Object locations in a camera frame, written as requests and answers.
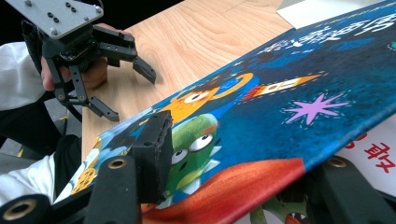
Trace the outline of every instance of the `wooden table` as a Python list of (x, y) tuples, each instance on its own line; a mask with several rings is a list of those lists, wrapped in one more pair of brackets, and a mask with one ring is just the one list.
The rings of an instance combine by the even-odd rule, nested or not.
[[(88, 94), (119, 112), (123, 122), (289, 30), (291, 25), (276, 14), (281, 2), (185, 0), (170, 7), (126, 29), (135, 37), (139, 56), (156, 71), (155, 85), (131, 63), (121, 62), (120, 68), (108, 68), (105, 85)], [(120, 122), (99, 118), (85, 107), (82, 116), (84, 159), (96, 137)]]

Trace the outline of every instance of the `hand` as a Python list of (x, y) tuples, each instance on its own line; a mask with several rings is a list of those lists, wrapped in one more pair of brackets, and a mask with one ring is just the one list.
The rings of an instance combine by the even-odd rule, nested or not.
[[(124, 35), (131, 35), (128, 32), (117, 30), (116, 28), (105, 23), (99, 23), (97, 25), (107, 28), (109, 30), (121, 32)], [(47, 61), (43, 57), (41, 58), (41, 66), (41, 78), (43, 79), (44, 89), (46, 91), (55, 90), (50, 68), (47, 64)], [(107, 81), (107, 66), (107, 58), (103, 57), (93, 62), (92, 66), (86, 72), (81, 73), (81, 78), (86, 89), (97, 88)], [(68, 81), (71, 79), (70, 71), (67, 67), (61, 66), (59, 70), (62, 74), (62, 77), (64, 78), (64, 81)]]

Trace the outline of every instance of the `purple star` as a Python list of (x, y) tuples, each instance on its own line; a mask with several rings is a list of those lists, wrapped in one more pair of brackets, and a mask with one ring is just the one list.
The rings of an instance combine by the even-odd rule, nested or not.
[(301, 108), (293, 108), (293, 109), (285, 109), (284, 111), (287, 112), (296, 112), (296, 114), (288, 119), (286, 121), (286, 123), (291, 123), (297, 119), (299, 119), (300, 117), (306, 115), (306, 125), (309, 125), (312, 123), (312, 121), (314, 120), (314, 118), (319, 114), (327, 114), (327, 115), (331, 115), (331, 116), (337, 116), (338, 114), (331, 111), (331, 110), (327, 110), (326, 108), (332, 108), (332, 107), (337, 107), (337, 106), (341, 106), (341, 105), (348, 105), (349, 103), (340, 103), (340, 104), (333, 104), (330, 105), (330, 103), (338, 98), (340, 98), (342, 96), (342, 94), (334, 96), (333, 98), (330, 98), (329, 100), (326, 101), (322, 101), (324, 98), (324, 93), (322, 93), (318, 99), (312, 103), (303, 103), (303, 102), (294, 102), (296, 105), (299, 105)]

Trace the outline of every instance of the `cartoon eye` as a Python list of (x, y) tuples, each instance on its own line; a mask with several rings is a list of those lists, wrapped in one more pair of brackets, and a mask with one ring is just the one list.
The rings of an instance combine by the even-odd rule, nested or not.
[(189, 103), (193, 103), (193, 102), (195, 102), (195, 101), (199, 101), (199, 100), (201, 100), (202, 98), (206, 97), (208, 94), (209, 94), (208, 91), (203, 92), (203, 93), (200, 93), (200, 94), (195, 93), (195, 94), (193, 94), (193, 95), (187, 97), (187, 98), (184, 100), (184, 103), (189, 104)]
[(172, 156), (172, 165), (180, 162), (187, 156), (188, 150), (187, 149), (181, 149), (177, 152), (175, 152)]
[(209, 145), (213, 140), (212, 134), (207, 134), (196, 139), (190, 146), (191, 151), (198, 151)]

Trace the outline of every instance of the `picture book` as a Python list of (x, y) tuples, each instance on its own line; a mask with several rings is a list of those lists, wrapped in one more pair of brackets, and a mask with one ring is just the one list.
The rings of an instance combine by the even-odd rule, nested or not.
[(127, 154), (164, 110), (174, 147), (167, 199), (142, 204), (144, 223), (249, 217), (353, 143), (365, 144), (348, 150), (369, 169), (394, 177), (394, 147), (364, 135), (396, 112), (395, 22), (396, 1), (384, 1), (263, 43), (100, 134), (58, 201), (94, 185), (101, 163)]

